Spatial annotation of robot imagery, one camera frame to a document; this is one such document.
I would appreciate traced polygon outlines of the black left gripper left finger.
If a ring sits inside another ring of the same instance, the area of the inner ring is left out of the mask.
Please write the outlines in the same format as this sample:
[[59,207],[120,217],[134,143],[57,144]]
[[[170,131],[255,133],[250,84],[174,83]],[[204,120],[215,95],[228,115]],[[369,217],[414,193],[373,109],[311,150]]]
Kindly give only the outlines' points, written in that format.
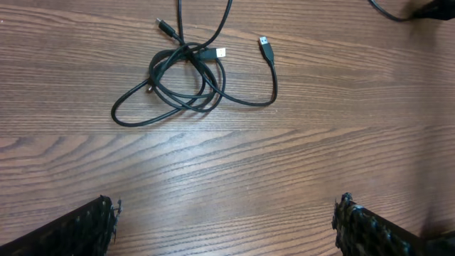
[[100,196],[1,246],[3,256],[105,256],[115,240],[122,201]]

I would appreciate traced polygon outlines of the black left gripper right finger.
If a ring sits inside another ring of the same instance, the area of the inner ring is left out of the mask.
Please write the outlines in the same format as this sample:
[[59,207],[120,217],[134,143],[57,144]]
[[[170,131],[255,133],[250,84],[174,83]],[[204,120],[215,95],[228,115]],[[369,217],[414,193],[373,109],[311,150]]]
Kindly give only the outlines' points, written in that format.
[[454,232],[422,239],[353,201],[335,202],[332,228],[344,256],[454,256]]

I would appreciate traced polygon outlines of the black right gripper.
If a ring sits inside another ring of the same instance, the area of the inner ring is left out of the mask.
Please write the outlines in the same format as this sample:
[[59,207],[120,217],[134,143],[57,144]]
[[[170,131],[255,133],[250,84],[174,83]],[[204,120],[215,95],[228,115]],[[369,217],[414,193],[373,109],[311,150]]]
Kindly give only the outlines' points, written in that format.
[[454,18],[454,0],[433,0],[414,11],[412,18],[448,21]]

